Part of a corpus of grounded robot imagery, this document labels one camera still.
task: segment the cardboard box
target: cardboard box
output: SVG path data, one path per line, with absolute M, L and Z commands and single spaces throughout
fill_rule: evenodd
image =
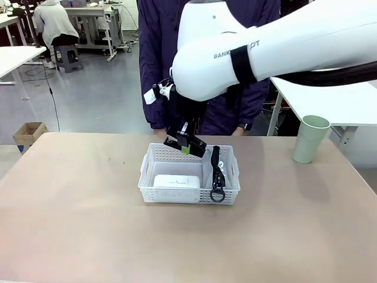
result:
M 22 125 L 13 135 L 19 151 L 24 154 L 40 136 L 47 133 L 47 127 L 42 122 L 29 122 Z

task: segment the person's hand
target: person's hand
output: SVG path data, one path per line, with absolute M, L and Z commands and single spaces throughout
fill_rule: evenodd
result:
M 233 132 L 232 136 L 233 137 L 246 137 L 247 136 L 247 131 L 245 131 L 241 127 L 237 127 L 237 129 Z
M 156 136 L 158 136 L 160 139 L 165 141 L 165 139 L 167 137 L 167 133 L 166 133 L 165 129 L 157 129 L 157 130 L 153 130 L 153 132 Z

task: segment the chair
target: chair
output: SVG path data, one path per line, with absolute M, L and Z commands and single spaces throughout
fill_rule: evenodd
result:
M 57 51 L 60 52 L 61 59 L 58 59 Z M 64 71 L 66 73 L 71 73 L 73 68 L 84 68 L 78 57 L 78 53 L 74 44 L 54 46 L 54 54 L 58 71 L 60 70 L 60 67 L 64 68 Z

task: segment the white hoodie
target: white hoodie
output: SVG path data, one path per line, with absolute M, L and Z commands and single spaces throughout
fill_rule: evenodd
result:
M 78 33 L 59 0 L 46 0 L 36 7 L 34 18 L 37 31 L 38 33 L 43 32 L 43 40 L 47 46 L 51 46 L 52 40 L 61 34 L 73 35 L 78 38 Z

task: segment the purple jacket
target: purple jacket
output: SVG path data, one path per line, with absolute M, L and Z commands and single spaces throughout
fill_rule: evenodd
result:
M 144 94 L 164 78 L 177 53 L 178 27 L 184 5 L 189 0 L 138 0 L 140 40 L 140 80 Z M 230 12 L 245 27 L 261 26 L 279 17 L 280 0 L 226 0 Z M 269 90 L 269 80 L 250 85 L 236 100 L 226 105 L 225 95 L 209 101 L 198 134 L 231 135 L 239 123 L 252 124 L 260 113 Z M 146 105 L 145 118 L 152 129 L 181 123 L 181 117 L 166 100 Z

